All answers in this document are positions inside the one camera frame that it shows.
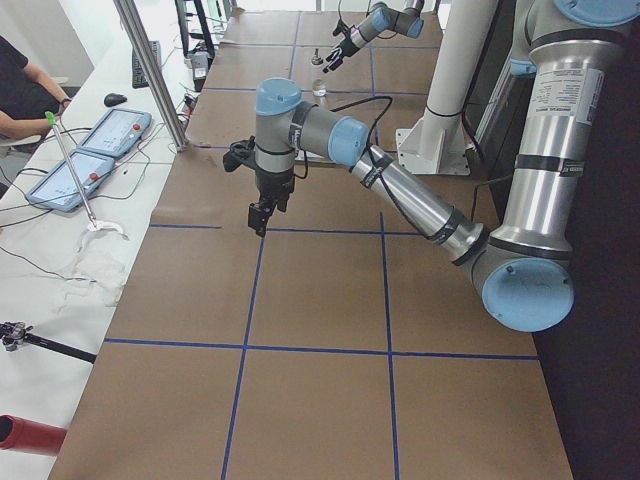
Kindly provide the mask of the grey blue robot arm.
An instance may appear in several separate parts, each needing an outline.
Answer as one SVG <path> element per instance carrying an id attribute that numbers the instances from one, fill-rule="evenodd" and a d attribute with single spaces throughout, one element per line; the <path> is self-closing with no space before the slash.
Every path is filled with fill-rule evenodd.
<path id="1" fill-rule="evenodd" d="M 352 57 L 385 31 L 418 38 L 424 26 L 421 18 L 423 7 L 423 1 L 406 1 L 402 10 L 395 10 L 384 2 L 377 2 L 358 25 L 351 26 L 347 26 L 339 15 L 332 35 L 342 34 L 343 39 L 325 58 L 323 72 L 335 71 L 346 57 Z"/>
<path id="2" fill-rule="evenodd" d="M 605 73 L 622 56 L 639 5 L 517 3 L 510 70 L 534 84 L 505 217 L 489 230 L 443 200 L 414 169 L 438 171 L 496 9 L 493 1 L 453 3 L 424 114 L 398 146 L 412 155 L 408 165 L 371 144 L 364 123 L 305 101 L 295 82 L 262 81 L 254 136 L 233 144 L 223 159 L 227 171 L 245 165 L 255 173 L 259 199 L 249 207 L 249 226 L 264 235 L 271 215 L 286 209 L 295 160 L 309 152 L 347 168 L 427 240 L 443 246 L 501 324 L 534 332 L 562 321 L 574 304 L 565 228 Z"/>

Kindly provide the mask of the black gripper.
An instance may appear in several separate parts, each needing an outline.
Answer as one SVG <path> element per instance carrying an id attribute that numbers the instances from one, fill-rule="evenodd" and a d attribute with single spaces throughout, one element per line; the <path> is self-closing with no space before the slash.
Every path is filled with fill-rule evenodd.
<path id="1" fill-rule="evenodd" d="M 362 46 L 363 40 L 359 35 L 345 37 L 326 57 L 326 61 L 329 63 L 323 69 L 323 72 L 328 74 L 329 72 L 335 71 L 342 65 L 342 60 L 338 58 L 351 57 L 355 55 Z"/>
<path id="2" fill-rule="evenodd" d="M 282 172 L 269 172 L 258 168 L 256 186 L 259 190 L 259 200 L 249 205 L 248 226 L 259 237 L 264 237 L 270 213 L 275 210 L 287 211 L 290 195 L 294 192 L 294 170 L 290 168 Z"/>

